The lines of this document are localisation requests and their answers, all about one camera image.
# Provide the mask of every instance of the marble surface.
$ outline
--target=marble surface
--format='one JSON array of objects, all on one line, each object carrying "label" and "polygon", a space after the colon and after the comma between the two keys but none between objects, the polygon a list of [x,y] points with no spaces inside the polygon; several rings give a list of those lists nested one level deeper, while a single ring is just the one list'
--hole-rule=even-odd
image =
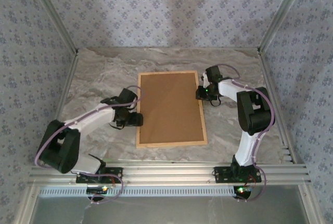
[{"label": "marble surface", "polygon": [[[241,82],[263,86],[264,78],[255,51],[204,48],[91,48],[81,49],[78,65],[62,111],[61,120],[71,119],[95,107],[102,99],[117,96],[123,87],[137,85],[138,73],[197,70],[217,63],[236,67]],[[220,68],[223,75],[235,76],[230,68]],[[105,125],[81,139],[80,150],[105,159],[230,162],[238,149],[241,128],[237,104],[222,98],[212,107],[203,102],[208,145],[173,148],[136,148],[136,128],[115,130]],[[277,126],[263,138],[258,150],[259,163],[282,162]]]}]

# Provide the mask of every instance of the brown board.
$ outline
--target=brown board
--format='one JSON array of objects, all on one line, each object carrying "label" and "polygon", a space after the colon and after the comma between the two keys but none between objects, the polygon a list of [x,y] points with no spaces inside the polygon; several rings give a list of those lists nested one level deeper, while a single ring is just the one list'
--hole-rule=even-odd
[{"label": "brown board", "polygon": [[138,148],[207,144],[197,71],[140,73],[138,85],[143,97],[137,110],[144,117]]}]

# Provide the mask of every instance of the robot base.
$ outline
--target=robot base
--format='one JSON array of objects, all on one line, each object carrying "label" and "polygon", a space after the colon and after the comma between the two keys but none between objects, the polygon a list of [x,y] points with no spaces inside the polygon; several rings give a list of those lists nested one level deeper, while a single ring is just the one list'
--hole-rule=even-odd
[{"label": "robot base", "polygon": [[[103,174],[114,174],[122,178],[123,168],[121,167],[106,167],[103,170]],[[97,184],[120,184],[120,181],[117,178],[111,178],[109,176],[86,176],[79,174],[76,176],[76,183],[97,183]]]},{"label": "robot base", "polygon": [[261,182],[260,171],[253,165],[240,166],[235,156],[230,167],[214,167],[213,175],[216,183]]}]

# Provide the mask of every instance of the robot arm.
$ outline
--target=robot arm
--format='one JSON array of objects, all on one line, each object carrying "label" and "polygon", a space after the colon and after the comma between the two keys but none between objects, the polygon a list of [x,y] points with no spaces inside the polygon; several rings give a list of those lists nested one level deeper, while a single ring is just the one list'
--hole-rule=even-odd
[{"label": "robot arm", "polygon": [[102,100],[96,108],[81,116],[64,122],[53,120],[48,125],[40,144],[38,158],[63,174],[68,172],[102,174],[105,169],[102,160],[92,155],[79,154],[80,139],[112,122],[116,123],[116,127],[111,127],[116,129],[142,126],[143,116],[131,112],[135,108],[135,102],[137,102],[135,93],[123,89],[118,97]]},{"label": "robot arm", "polygon": [[[217,66],[206,69],[201,78],[203,86],[199,86],[197,89],[197,99],[211,101],[217,100],[219,96],[224,96],[237,102],[238,121],[242,128],[242,135],[235,160],[238,166],[251,166],[255,142],[257,139],[260,142],[264,136],[262,134],[258,138],[258,135],[269,125],[271,120],[271,112],[267,102],[259,94],[233,84],[230,77],[223,78]],[[264,87],[257,89],[268,97]]]}]

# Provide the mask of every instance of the patterned wallpaper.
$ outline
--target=patterned wallpaper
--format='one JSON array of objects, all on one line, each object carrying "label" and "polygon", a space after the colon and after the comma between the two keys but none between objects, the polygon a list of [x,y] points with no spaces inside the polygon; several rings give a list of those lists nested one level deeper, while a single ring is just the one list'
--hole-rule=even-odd
[{"label": "patterned wallpaper", "polygon": [[282,0],[52,0],[78,48],[259,46]]},{"label": "patterned wallpaper", "polygon": [[288,129],[333,223],[333,0],[296,0],[266,59]]},{"label": "patterned wallpaper", "polygon": [[11,223],[71,55],[38,0],[0,0],[0,223]]}]

